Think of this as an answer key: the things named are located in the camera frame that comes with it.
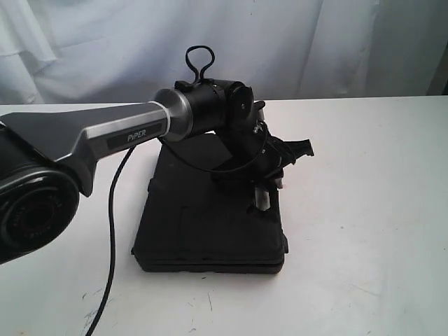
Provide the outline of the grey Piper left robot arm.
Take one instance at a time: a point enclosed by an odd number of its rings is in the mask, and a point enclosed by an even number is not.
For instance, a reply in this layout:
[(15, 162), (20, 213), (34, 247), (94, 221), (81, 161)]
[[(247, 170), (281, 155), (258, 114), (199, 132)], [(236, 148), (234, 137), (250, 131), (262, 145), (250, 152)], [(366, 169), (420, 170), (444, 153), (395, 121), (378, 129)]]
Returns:
[(164, 147), (215, 132), (239, 160), (233, 172), (281, 178), (313, 155), (310, 141), (283, 141), (263, 120), (263, 101), (239, 81), (177, 81), (145, 103), (1, 117), (1, 261), (32, 253), (72, 221), (90, 196), (98, 161), (158, 139)]

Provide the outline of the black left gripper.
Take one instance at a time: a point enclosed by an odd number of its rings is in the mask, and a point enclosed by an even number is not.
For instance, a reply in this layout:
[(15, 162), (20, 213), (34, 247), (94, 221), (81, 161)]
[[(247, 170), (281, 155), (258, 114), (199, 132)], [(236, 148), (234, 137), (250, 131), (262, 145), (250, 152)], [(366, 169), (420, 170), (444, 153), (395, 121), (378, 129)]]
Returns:
[[(221, 143), (230, 153), (230, 158), (213, 169), (211, 178), (215, 182), (248, 181), (264, 183), (271, 181), (281, 188), (284, 177), (284, 167), (294, 165), (302, 156), (314, 156), (312, 143), (309, 139), (301, 141), (283, 141), (278, 139), (277, 150), (272, 144), (264, 121), (264, 101), (253, 105), (256, 126), (248, 131), (219, 130), (217, 132)], [(270, 209), (270, 193), (262, 187), (255, 187), (255, 207), (259, 211)]]

